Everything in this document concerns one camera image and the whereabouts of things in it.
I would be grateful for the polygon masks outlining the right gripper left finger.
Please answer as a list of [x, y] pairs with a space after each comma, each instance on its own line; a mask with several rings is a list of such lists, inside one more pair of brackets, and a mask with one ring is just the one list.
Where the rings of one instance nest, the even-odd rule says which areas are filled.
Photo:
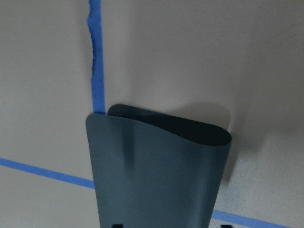
[[123, 224], [113, 224], [111, 228], [123, 228]]

